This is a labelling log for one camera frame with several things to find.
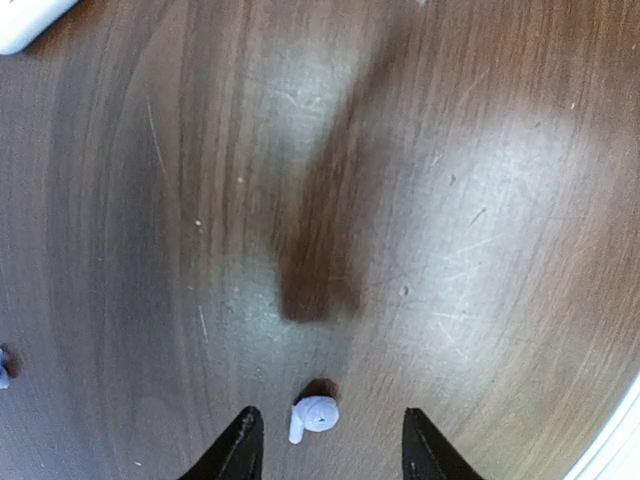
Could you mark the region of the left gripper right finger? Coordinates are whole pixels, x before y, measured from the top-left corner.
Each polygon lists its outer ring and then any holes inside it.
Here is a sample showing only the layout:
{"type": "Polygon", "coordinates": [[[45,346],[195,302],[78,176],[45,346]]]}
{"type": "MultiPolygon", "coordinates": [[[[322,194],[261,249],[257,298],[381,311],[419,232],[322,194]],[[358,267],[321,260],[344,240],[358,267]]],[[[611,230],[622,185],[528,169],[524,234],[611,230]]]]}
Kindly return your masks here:
{"type": "Polygon", "coordinates": [[[483,480],[419,408],[407,408],[402,430],[404,480],[483,480]]]}

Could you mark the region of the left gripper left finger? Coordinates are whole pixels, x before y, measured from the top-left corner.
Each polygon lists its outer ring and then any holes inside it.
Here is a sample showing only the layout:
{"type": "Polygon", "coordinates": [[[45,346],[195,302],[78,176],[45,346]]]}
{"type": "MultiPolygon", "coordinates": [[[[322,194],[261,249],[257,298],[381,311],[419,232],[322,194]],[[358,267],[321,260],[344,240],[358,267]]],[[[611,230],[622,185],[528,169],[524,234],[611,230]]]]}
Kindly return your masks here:
{"type": "Polygon", "coordinates": [[[247,406],[179,480],[260,480],[263,456],[263,417],[247,406]]]}

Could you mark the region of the white stem earbud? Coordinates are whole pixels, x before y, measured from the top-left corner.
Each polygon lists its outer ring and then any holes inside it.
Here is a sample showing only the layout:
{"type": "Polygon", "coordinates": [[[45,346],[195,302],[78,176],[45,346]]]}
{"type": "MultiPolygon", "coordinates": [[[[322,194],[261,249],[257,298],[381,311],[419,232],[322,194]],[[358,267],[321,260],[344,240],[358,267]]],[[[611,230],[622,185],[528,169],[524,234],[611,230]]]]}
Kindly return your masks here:
{"type": "Polygon", "coordinates": [[[330,396],[305,397],[291,408],[288,440],[299,444],[305,432],[321,433],[336,426],[340,412],[336,400],[330,396]]]}

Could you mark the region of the purple round charging case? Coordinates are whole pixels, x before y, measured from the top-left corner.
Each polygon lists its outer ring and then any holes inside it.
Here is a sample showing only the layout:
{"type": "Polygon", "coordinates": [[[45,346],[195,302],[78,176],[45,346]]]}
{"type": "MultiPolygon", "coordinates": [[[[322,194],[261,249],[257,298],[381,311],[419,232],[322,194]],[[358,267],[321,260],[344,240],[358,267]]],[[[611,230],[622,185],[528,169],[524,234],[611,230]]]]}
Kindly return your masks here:
{"type": "Polygon", "coordinates": [[[11,375],[9,374],[6,365],[6,353],[3,349],[0,349],[0,389],[5,390],[10,386],[11,375]]]}

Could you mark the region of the white charging case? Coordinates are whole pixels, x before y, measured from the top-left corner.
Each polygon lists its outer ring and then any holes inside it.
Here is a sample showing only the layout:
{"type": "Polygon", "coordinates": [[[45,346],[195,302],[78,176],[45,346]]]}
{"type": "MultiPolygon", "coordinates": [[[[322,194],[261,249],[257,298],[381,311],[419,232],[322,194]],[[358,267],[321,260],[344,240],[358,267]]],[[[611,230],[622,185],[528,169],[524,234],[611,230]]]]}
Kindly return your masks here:
{"type": "Polygon", "coordinates": [[[78,0],[15,0],[1,2],[1,54],[24,50],[78,0]]]}

